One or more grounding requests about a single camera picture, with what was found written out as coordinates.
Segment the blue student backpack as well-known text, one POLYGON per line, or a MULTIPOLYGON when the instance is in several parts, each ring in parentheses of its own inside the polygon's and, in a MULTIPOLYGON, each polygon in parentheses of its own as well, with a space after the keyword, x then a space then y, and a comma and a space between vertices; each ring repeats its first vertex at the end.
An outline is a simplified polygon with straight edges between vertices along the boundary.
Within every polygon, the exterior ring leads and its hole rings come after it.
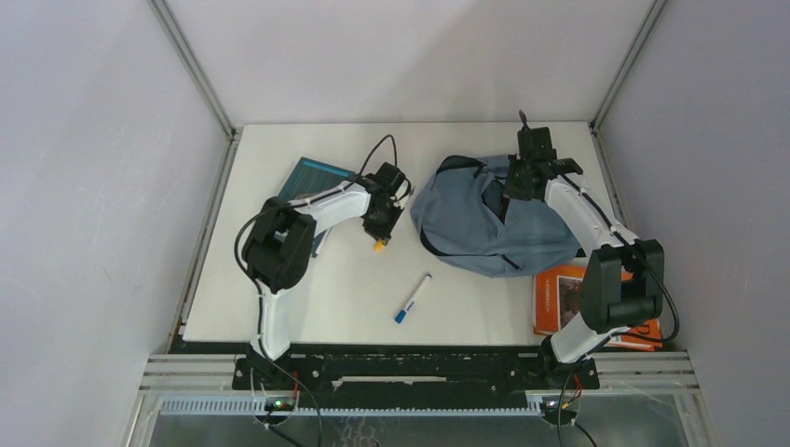
POLYGON ((489 278, 534 276, 584 256, 546 203, 505 197, 508 167, 505 155, 445 158, 410 209, 422 246, 489 278))

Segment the teal hardcover book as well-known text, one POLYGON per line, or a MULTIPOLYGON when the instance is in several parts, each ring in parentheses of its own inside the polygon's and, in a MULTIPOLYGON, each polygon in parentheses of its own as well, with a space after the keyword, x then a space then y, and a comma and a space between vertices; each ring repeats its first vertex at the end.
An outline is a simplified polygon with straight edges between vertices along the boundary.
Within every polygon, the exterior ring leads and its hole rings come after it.
POLYGON ((278 197, 291 201, 336 187, 354 174, 319 160, 302 156, 280 188, 278 197))

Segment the blue capped white marker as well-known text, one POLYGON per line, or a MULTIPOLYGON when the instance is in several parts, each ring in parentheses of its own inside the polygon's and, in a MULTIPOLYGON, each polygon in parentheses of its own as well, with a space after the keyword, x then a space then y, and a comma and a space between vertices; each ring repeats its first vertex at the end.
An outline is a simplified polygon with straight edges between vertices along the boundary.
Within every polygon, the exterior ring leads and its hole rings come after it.
POLYGON ((428 287, 431 281, 432 281, 432 274, 430 273, 427 273, 424 277, 420 279, 420 281, 417 283, 417 285, 412 290, 410 295, 407 297, 405 302, 402 304, 402 307, 399 309, 398 313, 395 315, 394 321, 397 324, 403 323, 408 313, 415 305, 418 296, 428 287))

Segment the orange Good Morning book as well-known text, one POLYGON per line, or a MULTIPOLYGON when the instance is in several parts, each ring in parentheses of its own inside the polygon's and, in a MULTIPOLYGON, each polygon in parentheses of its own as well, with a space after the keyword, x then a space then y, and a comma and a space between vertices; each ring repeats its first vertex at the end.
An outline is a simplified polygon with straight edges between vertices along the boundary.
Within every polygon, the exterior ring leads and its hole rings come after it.
MULTIPOLYGON (((556 266, 537 274, 534 278, 533 333, 552 335, 563 329, 580 311, 580 286, 585 267, 573 264, 556 266)), ((613 337, 607 347, 622 347, 655 351, 662 342, 649 342, 637 338, 661 339, 660 323, 654 318, 627 331, 628 335, 613 337)))

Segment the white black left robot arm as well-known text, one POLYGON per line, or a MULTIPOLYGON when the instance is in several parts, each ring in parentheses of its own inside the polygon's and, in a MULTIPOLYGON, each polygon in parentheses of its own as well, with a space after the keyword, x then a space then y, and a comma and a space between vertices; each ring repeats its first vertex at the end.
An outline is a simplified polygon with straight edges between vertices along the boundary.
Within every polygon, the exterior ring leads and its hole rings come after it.
POLYGON ((254 371, 258 380, 278 388, 290 379, 292 365, 282 357, 291 345, 286 295, 308 270, 315 236, 360 218, 364 233, 384 247, 413 191, 405 173, 385 162, 375 173, 354 174, 312 196, 273 196, 239 229, 235 261, 258 296, 256 334, 250 341, 261 356, 254 371))

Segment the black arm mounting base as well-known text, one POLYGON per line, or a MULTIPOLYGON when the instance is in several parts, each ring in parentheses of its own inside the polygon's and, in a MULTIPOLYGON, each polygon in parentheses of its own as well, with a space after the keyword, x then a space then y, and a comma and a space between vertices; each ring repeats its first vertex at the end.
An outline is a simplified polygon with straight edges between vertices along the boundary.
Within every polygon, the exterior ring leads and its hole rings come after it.
POLYGON ((330 410, 497 410, 529 392, 597 390, 594 360, 561 365, 537 346, 293 345, 271 363, 248 348, 232 387, 283 391, 330 410))

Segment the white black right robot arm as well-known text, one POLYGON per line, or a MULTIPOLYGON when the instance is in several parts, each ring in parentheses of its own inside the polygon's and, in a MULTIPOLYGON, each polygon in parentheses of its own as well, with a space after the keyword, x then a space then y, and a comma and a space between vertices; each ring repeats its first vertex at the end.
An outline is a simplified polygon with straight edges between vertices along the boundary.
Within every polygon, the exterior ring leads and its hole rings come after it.
POLYGON ((539 200, 555 211, 576 238, 588 263, 580 285, 580 310, 549 336, 550 355, 538 362, 539 378, 564 386, 575 363, 612 337, 661 315, 664 252, 656 240, 643 240, 604 210, 582 167, 557 155, 548 128, 523 125, 518 152, 510 156, 505 194, 539 200))

